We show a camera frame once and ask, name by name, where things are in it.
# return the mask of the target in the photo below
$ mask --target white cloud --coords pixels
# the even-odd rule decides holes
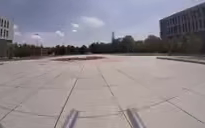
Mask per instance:
[[[72,32],[77,32],[77,30],[73,29]]]
[[[14,30],[18,30],[18,28],[19,28],[18,25],[16,25],[16,24],[13,25]]]
[[[86,25],[90,27],[99,28],[105,25],[104,21],[98,19],[97,17],[82,16],[81,19]]]
[[[21,36],[22,35],[21,32],[19,31],[19,26],[18,25],[14,24],[13,25],[13,30],[14,30],[14,35],[15,36]]]
[[[71,25],[73,28],[79,28],[79,24],[72,23]]]
[[[31,35],[31,38],[34,39],[35,41],[43,42],[43,38],[39,34],[33,34]]]
[[[21,34],[21,32],[18,32],[18,31],[17,31],[17,32],[14,32],[14,35],[15,35],[15,36],[21,36],[22,34]]]
[[[59,31],[59,30],[56,31],[55,34],[57,34],[57,35],[60,36],[60,37],[64,37],[64,36],[65,36],[64,32],[61,32],[61,31]]]

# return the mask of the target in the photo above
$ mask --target concrete ground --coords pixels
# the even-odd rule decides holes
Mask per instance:
[[[135,108],[147,128],[205,128],[205,65],[156,57],[50,59],[0,65],[0,122],[5,128],[131,128]]]

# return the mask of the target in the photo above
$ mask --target building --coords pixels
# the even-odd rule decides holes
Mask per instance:
[[[160,20],[162,39],[188,34],[196,34],[205,42],[205,2]]]
[[[0,17],[0,57],[7,56],[8,46],[12,43],[13,36],[13,23],[4,17]]]

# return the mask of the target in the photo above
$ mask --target sky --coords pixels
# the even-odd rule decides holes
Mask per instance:
[[[0,0],[14,22],[14,42],[89,45],[132,35],[159,36],[159,20],[205,0]]]

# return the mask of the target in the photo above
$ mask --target distant building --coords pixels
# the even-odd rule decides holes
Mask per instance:
[[[112,32],[111,42],[112,42],[112,43],[114,43],[114,41],[115,41],[115,33],[114,33],[114,32]]]
[[[0,17],[0,57],[5,57],[8,52],[8,45],[13,41],[13,23]]]
[[[205,41],[205,2],[160,20],[160,37],[196,34]]]

